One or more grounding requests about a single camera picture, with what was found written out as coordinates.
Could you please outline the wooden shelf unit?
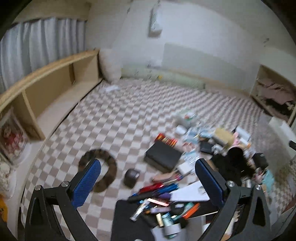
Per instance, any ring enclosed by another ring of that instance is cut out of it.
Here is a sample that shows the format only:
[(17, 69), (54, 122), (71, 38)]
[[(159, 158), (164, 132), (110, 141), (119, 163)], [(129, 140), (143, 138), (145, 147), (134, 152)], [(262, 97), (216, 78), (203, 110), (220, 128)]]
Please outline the wooden shelf unit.
[(1, 113), (12, 108), (31, 138), (48, 138), (99, 84), (98, 53), (74, 54), (30, 73), (1, 94)]

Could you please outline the green bolster pillow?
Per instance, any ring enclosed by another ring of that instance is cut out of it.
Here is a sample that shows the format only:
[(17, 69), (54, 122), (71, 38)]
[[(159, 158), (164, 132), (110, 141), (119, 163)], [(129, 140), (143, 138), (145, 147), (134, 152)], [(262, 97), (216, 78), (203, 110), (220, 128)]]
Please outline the green bolster pillow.
[(121, 68), (121, 76), (124, 78), (141, 78), (144, 80), (169, 82), (196, 89), (205, 89), (206, 87), (205, 82), (199, 78), (192, 78), (187, 75), (161, 69), (143, 68), (138, 66), (125, 66)]

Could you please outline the red lighter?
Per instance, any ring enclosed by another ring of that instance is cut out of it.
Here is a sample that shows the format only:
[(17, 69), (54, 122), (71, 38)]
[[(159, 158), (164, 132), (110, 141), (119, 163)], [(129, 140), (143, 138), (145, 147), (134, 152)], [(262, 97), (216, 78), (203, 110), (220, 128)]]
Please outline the red lighter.
[(152, 185), (149, 185), (149, 186), (145, 186), (145, 187), (142, 187), (139, 191), (138, 191), (138, 194), (142, 194), (142, 193), (147, 193), (147, 192), (153, 192), (153, 191), (156, 191), (162, 187), (164, 187), (165, 184), (163, 183), (155, 183), (155, 184), (152, 184)]

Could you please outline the orange lighter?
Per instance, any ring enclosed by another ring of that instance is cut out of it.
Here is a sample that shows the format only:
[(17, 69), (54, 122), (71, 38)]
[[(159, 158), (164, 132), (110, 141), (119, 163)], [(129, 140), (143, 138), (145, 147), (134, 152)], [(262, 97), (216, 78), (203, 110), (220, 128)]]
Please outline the orange lighter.
[(196, 203), (192, 208), (190, 208), (184, 215), (182, 215), (182, 218), (187, 220), (190, 218), (194, 213), (196, 213), (200, 208), (200, 204)]

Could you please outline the black white mouse pad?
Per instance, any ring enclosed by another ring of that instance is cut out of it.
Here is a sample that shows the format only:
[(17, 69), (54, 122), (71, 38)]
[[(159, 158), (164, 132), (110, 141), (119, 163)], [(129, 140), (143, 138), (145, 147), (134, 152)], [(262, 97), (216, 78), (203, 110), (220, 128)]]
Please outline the black white mouse pad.
[(198, 240), (218, 212), (211, 201), (201, 202), (199, 209), (188, 220), (175, 221), (180, 229), (173, 237), (166, 235), (154, 215), (141, 214), (136, 221), (130, 218), (139, 204), (119, 200), (115, 205), (111, 240)]

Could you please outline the white power adapter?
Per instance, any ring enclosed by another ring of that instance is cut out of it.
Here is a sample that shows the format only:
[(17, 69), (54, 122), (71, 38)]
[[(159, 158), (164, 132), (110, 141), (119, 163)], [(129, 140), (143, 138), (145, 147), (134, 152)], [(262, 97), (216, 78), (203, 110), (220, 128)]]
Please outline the white power adapter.
[(192, 167), (188, 162), (183, 162), (182, 164), (177, 166), (177, 171), (182, 175), (182, 176), (187, 176), (192, 172)]

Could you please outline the black flat gift box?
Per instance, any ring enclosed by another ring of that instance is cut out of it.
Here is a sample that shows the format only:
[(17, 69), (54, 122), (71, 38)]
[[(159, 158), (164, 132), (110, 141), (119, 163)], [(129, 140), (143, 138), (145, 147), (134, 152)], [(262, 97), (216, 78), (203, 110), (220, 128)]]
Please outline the black flat gift box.
[(155, 141), (146, 151), (144, 161), (162, 173), (170, 173), (177, 165), (182, 152), (163, 143)]

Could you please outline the clear plastic container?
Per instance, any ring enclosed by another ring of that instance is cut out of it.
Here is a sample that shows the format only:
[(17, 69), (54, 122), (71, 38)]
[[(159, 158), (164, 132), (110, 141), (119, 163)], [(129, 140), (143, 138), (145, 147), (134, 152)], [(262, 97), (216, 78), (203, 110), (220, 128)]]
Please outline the clear plastic container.
[(191, 110), (183, 110), (176, 116), (176, 122), (185, 128), (193, 127), (197, 122), (197, 115)]

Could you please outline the white fluffy pillow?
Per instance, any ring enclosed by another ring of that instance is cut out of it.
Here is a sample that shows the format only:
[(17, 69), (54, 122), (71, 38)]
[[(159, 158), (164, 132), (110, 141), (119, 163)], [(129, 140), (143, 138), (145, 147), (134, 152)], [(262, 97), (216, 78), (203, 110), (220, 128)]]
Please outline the white fluffy pillow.
[(121, 62), (112, 49), (100, 49), (99, 64), (107, 81), (114, 82), (121, 78)]

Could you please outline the black long lighter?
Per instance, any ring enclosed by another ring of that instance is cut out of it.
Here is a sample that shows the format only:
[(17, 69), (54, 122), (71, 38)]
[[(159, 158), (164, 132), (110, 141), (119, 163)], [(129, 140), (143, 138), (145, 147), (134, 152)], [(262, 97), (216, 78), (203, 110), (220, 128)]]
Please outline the black long lighter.
[(137, 194), (137, 195), (133, 195), (133, 196), (130, 196), (128, 197), (127, 201), (128, 202), (139, 202), (141, 200), (145, 200), (147, 198), (152, 198), (152, 197), (155, 197), (156, 194), (153, 194), (152, 192), (151, 193), (141, 193), (141, 194)]

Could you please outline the black square box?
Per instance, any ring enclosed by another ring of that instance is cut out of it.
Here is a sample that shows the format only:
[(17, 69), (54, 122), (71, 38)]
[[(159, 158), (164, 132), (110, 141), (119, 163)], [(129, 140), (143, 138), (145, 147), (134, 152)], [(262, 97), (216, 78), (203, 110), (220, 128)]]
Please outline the black square box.
[(267, 159), (266, 159), (264, 153), (255, 153), (252, 156), (252, 159), (254, 161), (256, 168), (260, 168), (260, 169), (264, 170), (268, 167), (268, 162), (267, 162)]

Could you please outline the brown fur headband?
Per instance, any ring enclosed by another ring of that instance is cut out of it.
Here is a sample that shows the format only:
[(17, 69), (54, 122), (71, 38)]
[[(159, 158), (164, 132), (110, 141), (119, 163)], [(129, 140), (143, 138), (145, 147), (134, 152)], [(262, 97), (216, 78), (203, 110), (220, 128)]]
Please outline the brown fur headband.
[(88, 163), (97, 159), (101, 164), (101, 174), (92, 189), (95, 193), (104, 192), (116, 179), (117, 162), (114, 156), (104, 149), (88, 150), (78, 162), (78, 171), (82, 171)]

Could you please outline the black hair wig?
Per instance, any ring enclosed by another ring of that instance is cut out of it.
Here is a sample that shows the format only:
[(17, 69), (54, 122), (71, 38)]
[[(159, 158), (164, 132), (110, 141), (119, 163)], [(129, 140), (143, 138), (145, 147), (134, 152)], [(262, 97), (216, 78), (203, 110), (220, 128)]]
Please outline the black hair wig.
[(214, 154), (211, 158), (218, 172), (226, 181), (233, 181), (238, 186), (242, 185), (241, 178), (252, 178), (255, 170), (247, 164), (244, 152), (239, 147), (233, 147), (227, 154)]

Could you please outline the white floating drawer tray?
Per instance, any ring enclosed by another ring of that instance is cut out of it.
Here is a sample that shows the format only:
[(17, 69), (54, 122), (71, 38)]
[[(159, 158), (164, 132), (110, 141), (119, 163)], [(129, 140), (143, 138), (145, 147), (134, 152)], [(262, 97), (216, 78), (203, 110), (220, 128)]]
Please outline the white floating drawer tray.
[(295, 156), (295, 150), (290, 147), (290, 142), (295, 143), (295, 133), (289, 127), (289, 125), (282, 119), (272, 117), (268, 125), (278, 135), (289, 156), (293, 158)]

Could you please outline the blue lighter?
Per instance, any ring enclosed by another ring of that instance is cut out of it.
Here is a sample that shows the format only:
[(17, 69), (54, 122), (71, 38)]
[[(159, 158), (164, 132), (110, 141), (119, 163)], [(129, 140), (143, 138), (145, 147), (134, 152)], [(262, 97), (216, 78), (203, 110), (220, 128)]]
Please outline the blue lighter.
[(177, 183), (173, 183), (173, 184), (166, 185), (166, 186), (156, 190), (153, 194), (158, 196), (158, 195), (161, 195), (164, 193), (170, 193), (172, 191), (177, 190), (178, 188), (179, 188), (179, 185)]

